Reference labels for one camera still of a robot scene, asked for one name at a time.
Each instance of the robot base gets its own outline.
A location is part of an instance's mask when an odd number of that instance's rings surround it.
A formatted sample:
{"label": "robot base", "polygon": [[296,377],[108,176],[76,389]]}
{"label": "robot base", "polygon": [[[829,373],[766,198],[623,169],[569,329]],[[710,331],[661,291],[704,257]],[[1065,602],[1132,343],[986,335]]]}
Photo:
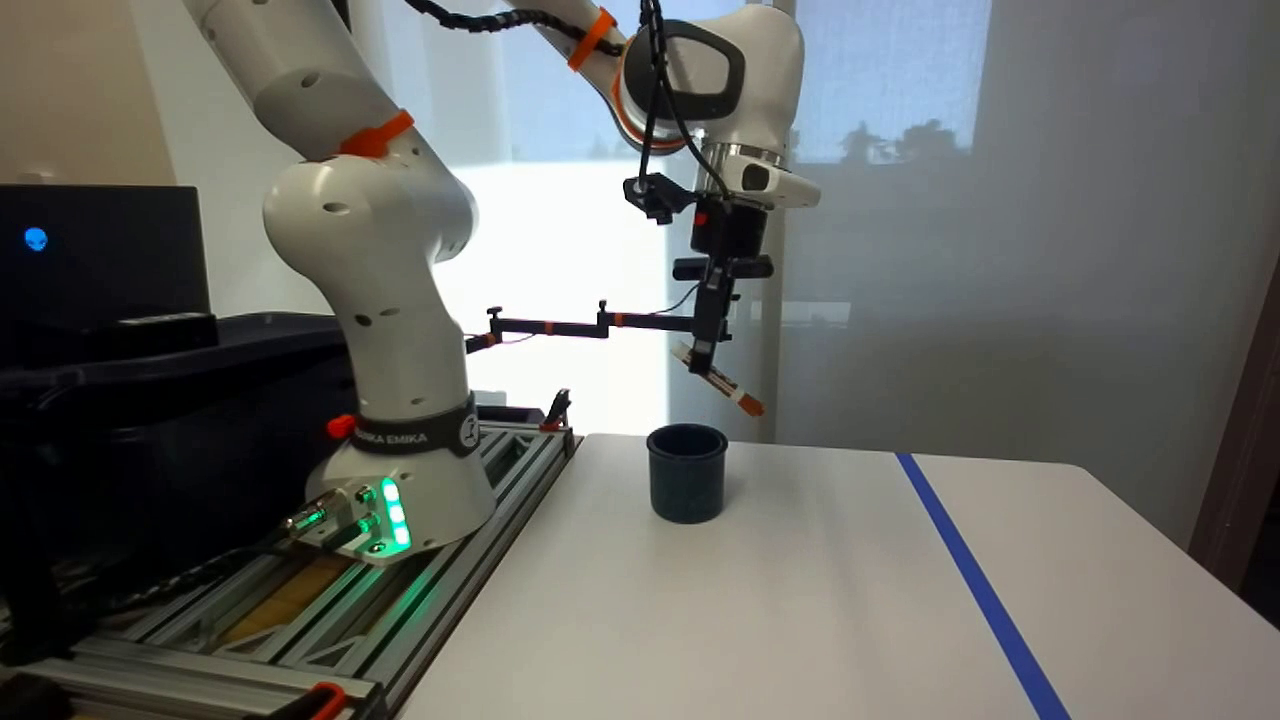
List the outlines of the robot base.
{"label": "robot base", "polygon": [[476,535],[393,567],[270,553],[127,626],[79,639],[76,659],[22,671],[61,684],[87,715],[271,715],[320,681],[344,687],[352,715],[393,715],[572,448],[569,427],[482,424],[495,514]]}

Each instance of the white wall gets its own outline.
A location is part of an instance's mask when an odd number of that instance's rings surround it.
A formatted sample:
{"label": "white wall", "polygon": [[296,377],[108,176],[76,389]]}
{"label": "white wall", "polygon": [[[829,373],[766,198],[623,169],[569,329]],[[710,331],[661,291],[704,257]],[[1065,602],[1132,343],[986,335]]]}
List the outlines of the white wall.
{"label": "white wall", "polygon": [[253,120],[179,0],[127,0],[124,10],[137,19],[171,170],[200,188],[213,308],[329,310],[261,228],[261,202],[296,153]]}
{"label": "white wall", "polygon": [[0,184],[171,184],[116,0],[0,5],[0,87]]}
{"label": "white wall", "polygon": [[779,440],[1071,459],[1189,539],[1277,139],[1280,5],[995,0],[972,154],[806,169]]}

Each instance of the orange ring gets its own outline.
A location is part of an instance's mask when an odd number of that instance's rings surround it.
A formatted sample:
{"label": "orange ring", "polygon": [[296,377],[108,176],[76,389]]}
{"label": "orange ring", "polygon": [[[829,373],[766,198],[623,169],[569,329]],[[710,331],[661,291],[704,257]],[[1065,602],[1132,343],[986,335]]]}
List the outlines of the orange ring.
{"label": "orange ring", "polygon": [[584,38],[577,38],[569,69],[580,71],[594,60],[594,53],[608,38],[613,26],[616,19],[608,14],[608,7],[599,7]]}
{"label": "orange ring", "polygon": [[381,128],[359,128],[342,144],[342,154],[388,154],[397,136],[413,130],[413,115],[401,109],[388,125]]}

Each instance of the computer monitor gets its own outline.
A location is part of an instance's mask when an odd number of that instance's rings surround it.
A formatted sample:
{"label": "computer monitor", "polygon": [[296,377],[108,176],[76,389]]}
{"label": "computer monitor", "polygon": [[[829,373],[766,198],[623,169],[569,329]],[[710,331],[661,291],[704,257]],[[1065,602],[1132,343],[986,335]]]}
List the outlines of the computer monitor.
{"label": "computer monitor", "polygon": [[0,184],[0,366],[122,352],[204,314],[197,188]]}

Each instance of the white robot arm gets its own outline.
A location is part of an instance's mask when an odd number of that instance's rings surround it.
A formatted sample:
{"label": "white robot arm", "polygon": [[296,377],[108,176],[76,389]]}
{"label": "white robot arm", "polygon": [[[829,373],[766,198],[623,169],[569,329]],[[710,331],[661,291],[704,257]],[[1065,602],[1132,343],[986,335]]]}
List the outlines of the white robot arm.
{"label": "white robot arm", "polygon": [[[655,221],[701,202],[691,248],[710,259],[684,262],[701,281],[688,366],[714,373],[734,282],[769,277],[769,212],[815,202],[815,188],[786,169],[806,60],[796,19],[747,5],[714,24],[664,24],[661,5],[640,0],[647,24],[623,38],[590,0],[512,5],[580,26],[580,38],[546,36],[644,154],[704,136],[697,192],[640,170],[627,198]],[[369,564],[469,535],[493,514],[493,489],[472,453],[464,335],[431,281],[431,262],[472,237],[469,188],[359,63],[329,0],[187,7],[261,125],[306,154],[275,181],[264,228],[333,302],[356,373],[356,431],[323,464],[296,535]]]}
{"label": "white robot arm", "polygon": [[333,302],[356,377],[356,431],[323,464],[302,539],[386,564],[493,514],[464,335],[431,259],[472,237],[472,196],[369,75],[323,0],[187,5],[261,125],[308,164],[270,202],[271,248]]}

